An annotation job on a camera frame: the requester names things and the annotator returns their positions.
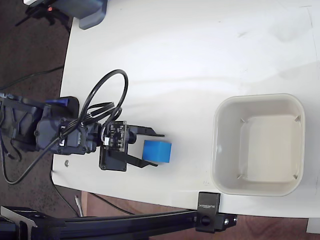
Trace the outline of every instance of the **white plastic bin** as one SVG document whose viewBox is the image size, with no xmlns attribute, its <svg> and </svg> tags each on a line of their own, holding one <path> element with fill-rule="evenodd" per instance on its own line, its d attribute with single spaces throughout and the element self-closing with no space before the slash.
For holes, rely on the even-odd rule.
<svg viewBox="0 0 320 240">
<path fill-rule="evenodd" d="M 212 180 L 225 194 L 285 196 L 304 170 L 305 111 L 293 95 L 235 96 L 214 115 Z"/>
</svg>

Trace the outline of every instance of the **blue foam block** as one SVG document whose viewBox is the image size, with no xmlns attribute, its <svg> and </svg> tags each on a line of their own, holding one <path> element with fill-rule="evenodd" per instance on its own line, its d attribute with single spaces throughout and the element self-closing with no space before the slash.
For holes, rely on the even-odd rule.
<svg viewBox="0 0 320 240">
<path fill-rule="evenodd" d="M 146 161 L 169 163 L 171 143 L 164 141 L 144 141 L 142 159 Z"/>
</svg>

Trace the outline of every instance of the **wire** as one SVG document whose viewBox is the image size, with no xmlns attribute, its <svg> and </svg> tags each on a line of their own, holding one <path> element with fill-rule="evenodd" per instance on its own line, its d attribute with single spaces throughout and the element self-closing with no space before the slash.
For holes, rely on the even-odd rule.
<svg viewBox="0 0 320 240">
<path fill-rule="evenodd" d="M 122 93 L 122 96 L 119 100 L 119 103 L 117 104 L 117 106 L 114 108 L 112 114 L 109 116 L 109 118 L 107 119 L 107 121 L 111 118 L 111 120 L 115 117 L 116 114 L 117 117 L 119 116 L 119 109 L 120 109 L 120 106 L 122 105 L 125 97 L 126 97 L 126 94 L 127 94 L 127 91 L 128 91 L 128 85 L 129 85 L 129 82 L 128 82 L 128 76 L 126 74 L 125 71 L 121 70 L 121 69 L 117 69 L 117 70 L 113 70 L 111 72 L 109 72 L 108 74 L 106 74 L 95 86 L 94 88 L 92 89 L 92 91 L 90 92 L 90 94 L 88 95 L 88 97 L 86 98 L 85 102 L 84 102 L 84 105 L 81 109 L 81 113 L 80 113 L 80 116 L 79 118 L 76 120 L 76 122 L 72 125 L 72 126 L 68 126 L 65 131 L 60 135 L 60 136 L 57 136 L 56 138 L 54 138 L 51 143 L 49 143 L 44 149 L 43 151 L 39 154 L 39 156 L 29 165 L 29 167 L 24 171 L 24 173 L 15 181 L 11 181 L 8 179 L 8 176 L 7 176 L 7 172 L 6 172 L 6 163 L 5 163 L 5 147 L 4 147 L 4 142 L 3 142 L 3 139 L 2 139 L 2 135 L 1 135 L 1 132 L 0 132 L 0 154 L 1 154 L 1 164 L 2 164 L 2 172 L 3 172 L 3 176 L 4 176 L 4 179 L 5 181 L 10 184 L 10 185 L 16 185 L 18 183 L 20 183 L 27 175 L 28 173 L 32 170 L 32 168 L 40 161 L 40 159 L 51 149 L 51 147 L 53 145 L 56 144 L 56 142 L 58 142 L 59 140 L 63 140 L 67 135 L 69 135 L 70 133 L 72 133 L 74 130 L 76 130 L 80 124 L 83 122 L 85 116 L 87 115 L 87 111 L 88 111 L 88 108 L 89 108 L 89 104 L 91 102 L 91 100 L 93 99 L 93 97 L 95 96 L 95 94 L 97 93 L 97 91 L 99 90 L 99 88 L 109 79 L 111 78 L 112 76 L 116 75 L 116 74 L 121 74 L 123 75 L 124 77 L 124 89 L 123 89 L 123 93 Z"/>
<path fill-rule="evenodd" d="M 17 80 L 14 80 L 14 81 L 8 83 L 7 85 L 1 86 L 0 87 L 0 91 L 5 90 L 5 89 L 7 89 L 7 88 L 9 88 L 9 87 L 11 87 L 13 85 L 18 84 L 18 83 L 21 83 L 22 81 L 27 80 L 27 79 L 29 79 L 31 77 L 35 77 L 35 76 L 42 75 L 42 74 L 53 73 L 53 72 L 55 72 L 55 71 L 57 71 L 59 69 L 63 69 L 63 68 L 64 68 L 64 66 L 62 65 L 62 66 L 58 66 L 58 67 L 55 67 L 55 68 L 47 70 L 47 71 L 39 71 L 39 72 L 36 72 L 36 73 L 32 73 L 32 74 L 23 76 L 23 77 L 21 77 L 21 78 L 19 78 Z"/>
<path fill-rule="evenodd" d="M 132 212 L 130 212 L 130 211 L 124 210 L 124 209 L 122 209 L 122 208 L 120 208 L 120 207 L 112 204 L 112 203 L 109 202 L 108 200 L 106 200 L 106 199 L 98 196 L 98 195 L 95 194 L 95 193 L 90 192 L 90 194 L 91 194 L 92 196 L 95 196 L 96 198 L 100 199 L 101 201 L 104 201 L 106 204 L 109 204 L 111 207 L 113 207 L 113 208 L 115 208 L 115 209 L 118 209 L 119 211 L 121 211 L 121 212 L 123 212 L 123 213 L 125 213 L 125 214 L 135 215 L 134 213 L 132 213 Z"/>
<path fill-rule="evenodd" d="M 52 186 L 53 186 L 55 192 L 64 201 L 64 203 L 72 210 L 72 212 L 79 218 L 80 215 L 78 214 L 78 212 L 71 206 L 71 204 L 64 198 L 64 196 L 61 195 L 61 193 L 58 191 L 56 185 L 54 184 L 54 181 L 52 180 L 52 167 L 51 167 L 51 172 L 50 172 L 50 177 L 49 178 L 50 178 L 50 182 L 52 183 Z"/>
</svg>

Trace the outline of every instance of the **white table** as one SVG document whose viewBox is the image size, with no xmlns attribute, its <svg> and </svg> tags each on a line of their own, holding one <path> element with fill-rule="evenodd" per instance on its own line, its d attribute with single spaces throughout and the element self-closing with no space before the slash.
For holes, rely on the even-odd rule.
<svg viewBox="0 0 320 240">
<path fill-rule="evenodd" d="M 220 212 L 320 217 L 320 1 L 109 0 L 105 19 L 81 30 L 75 19 L 61 96 L 84 103 L 114 69 L 129 76 L 121 120 L 152 127 L 172 142 L 170 163 L 102 171 L 99 151 L 55 155 L 53 181 L 68 188 L 140 202 L 196 209 L 211 179 L 213 118 L 228 97 L 289 93 L 306 114 L 299 187 L 284 197 L 222 195 Z M 93 103 L 117 102 L 115 76 Z M 142 139 L 129 148 L 141 157 Z"/>
</svg>

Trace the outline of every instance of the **floor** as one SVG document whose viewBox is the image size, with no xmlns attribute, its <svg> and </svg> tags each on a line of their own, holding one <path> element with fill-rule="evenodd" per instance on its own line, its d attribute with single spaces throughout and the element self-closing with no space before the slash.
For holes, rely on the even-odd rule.
<svg viewBox="0 0 320 240">
<path fill-rule="evenodd" d="M 53 26 L 45 19 L 30 19 L 15 27 L 24 17 L 23 0 L 0 1 L 0 86 L 24 75 L 63 65 L 69 34 L 59 22 Z M 31 78 L 12 86 L 6 92 L 38 101 L 59 96 L 62 70 Z M 7 161 L 11 179 L 16 179 L 35 159 L 37 153 L 26 153 L 21 162 Z M 0 175 L 0 205 L 30 207 L 53 217 L 73 217 L 74 214 L 55 193 L 50 180 L 52 155 L 47 154 L 23 182 L 8 185 Z M 80 192 L 58 187 L 74 206 L 74 196 Z M 136 213 L 167 211 L 170 208 L 108 197 L 110 201 Z M 88 216 L 114 216 L 121 213 L 103 202 L 87 196 Z M 170 233 L 154 239 L 320 239 L 320 235 L 306 233 L 307 219 L 240 216 L 238 225 L 215 235 L 194 230 Z"/>
<path fill-rule="evenodd" d="M 22 76 L 53 69 L 65 61 L 69 34 L 57 22 L 53 26 L 45 19 L 30 19 L 15 27 L 25 17 L 27 6 L 23 0 L 0 1 L 0 86 Z M 30 78 L 5 90 L 25 98 L 44 101 L 59 96 L 62 70 Z M 38 153 L 23 155 L 21 162 L 7 160 L 6 168 L 10 179 L 22 174 Z M 55 193 L 49 180 L 52 154 L 35 166 L 18 185 L 8 185 L 0 177 L 0 205 L 29 207 L 53 217 L 73 217 L 74 214 Z M 75 194 L 79 191 L 58 187 L 74 206 Z"/>
</svg>

